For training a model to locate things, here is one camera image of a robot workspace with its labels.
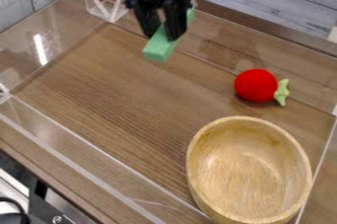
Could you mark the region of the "green rectangular block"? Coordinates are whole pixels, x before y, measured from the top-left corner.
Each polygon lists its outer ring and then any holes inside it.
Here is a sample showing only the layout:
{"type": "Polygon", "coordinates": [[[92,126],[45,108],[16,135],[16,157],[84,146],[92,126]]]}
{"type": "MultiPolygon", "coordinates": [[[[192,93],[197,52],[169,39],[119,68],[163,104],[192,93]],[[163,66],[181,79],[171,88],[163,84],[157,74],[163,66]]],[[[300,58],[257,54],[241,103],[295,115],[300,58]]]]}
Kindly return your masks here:
{"type": "Polygon", "coordinates": [[[165,26],[160,25],[143,49],[145,59],[156,62],[167,62],[176,46],[177,41],[169,41],[165,26]]]}

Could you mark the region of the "light wooden bowl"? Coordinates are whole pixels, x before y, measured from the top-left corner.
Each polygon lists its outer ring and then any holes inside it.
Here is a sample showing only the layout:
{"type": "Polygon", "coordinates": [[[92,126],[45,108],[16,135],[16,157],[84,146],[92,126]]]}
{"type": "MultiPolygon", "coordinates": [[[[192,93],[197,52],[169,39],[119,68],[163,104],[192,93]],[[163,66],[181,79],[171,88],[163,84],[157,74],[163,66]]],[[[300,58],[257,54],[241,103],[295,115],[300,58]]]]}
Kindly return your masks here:
{"type": "Polygon", "coordinates": [[[227,116],[195,134],[185,154],[192,198],[215,224],[285,224],[308,200],[312,169],[272,122],[227,116]]]}

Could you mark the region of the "red plush tomato toy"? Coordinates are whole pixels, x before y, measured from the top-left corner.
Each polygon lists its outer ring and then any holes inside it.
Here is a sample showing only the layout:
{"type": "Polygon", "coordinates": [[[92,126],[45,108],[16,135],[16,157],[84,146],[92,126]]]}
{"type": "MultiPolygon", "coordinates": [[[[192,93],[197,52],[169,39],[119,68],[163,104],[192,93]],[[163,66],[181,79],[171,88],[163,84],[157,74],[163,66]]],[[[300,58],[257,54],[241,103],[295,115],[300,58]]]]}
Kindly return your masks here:
{"type": "Polygon", "coordinates": [[[281,107],[289,96],[289,80],[279,80],[265,69],[251,69],[239,74],[235,91],[240,98],[255,103],[276,101],[281,107]]]}

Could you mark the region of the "clear acrylic tray walls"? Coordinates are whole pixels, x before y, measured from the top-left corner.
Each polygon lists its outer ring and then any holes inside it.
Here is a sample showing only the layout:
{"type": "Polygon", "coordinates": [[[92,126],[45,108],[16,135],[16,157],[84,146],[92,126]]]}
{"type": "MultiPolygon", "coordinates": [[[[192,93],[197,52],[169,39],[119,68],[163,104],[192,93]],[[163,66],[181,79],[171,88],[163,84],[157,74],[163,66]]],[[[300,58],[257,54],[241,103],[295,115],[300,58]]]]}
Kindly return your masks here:
{"type": "Polygon", "coordinates": [[[212,120],[247,115],[301,144],[315,185],[289,224],[337,224],[337,58],[199,13],[164,63],[135,18],[108,24],[56,0],[0,34],[0,151],[100,224],[211,224],[185,152],[212,120]],[[288,79],[285,106],[235,91],[239,74],[288,79]]]}

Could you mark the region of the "clear acrylic corner bracket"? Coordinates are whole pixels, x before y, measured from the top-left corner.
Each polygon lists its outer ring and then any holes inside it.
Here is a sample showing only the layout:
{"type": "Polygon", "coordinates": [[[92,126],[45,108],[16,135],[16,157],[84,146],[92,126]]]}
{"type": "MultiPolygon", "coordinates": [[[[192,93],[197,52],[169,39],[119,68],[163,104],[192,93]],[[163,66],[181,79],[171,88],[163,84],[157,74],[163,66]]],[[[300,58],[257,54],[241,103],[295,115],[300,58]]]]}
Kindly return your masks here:
{"type": "Polygon", "coordinates": [[[116,23],[129,12],[123,0],[84,0],[84,3],[87,12],[111,24],[116,23]]]}

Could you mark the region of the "black table leg bracket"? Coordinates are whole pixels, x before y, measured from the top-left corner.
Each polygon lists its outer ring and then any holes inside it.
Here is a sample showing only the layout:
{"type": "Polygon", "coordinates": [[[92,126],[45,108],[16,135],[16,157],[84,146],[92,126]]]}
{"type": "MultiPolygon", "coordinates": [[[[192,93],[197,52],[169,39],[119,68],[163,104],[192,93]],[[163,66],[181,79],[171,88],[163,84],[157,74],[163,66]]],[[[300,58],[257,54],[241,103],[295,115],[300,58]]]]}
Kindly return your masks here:
{"type": "Polygon", "coordinates": [[[67,216],[47,202],[48,186],[35,180],[29,188],[29,214],[44,224],[75,224],[67,216]]]}

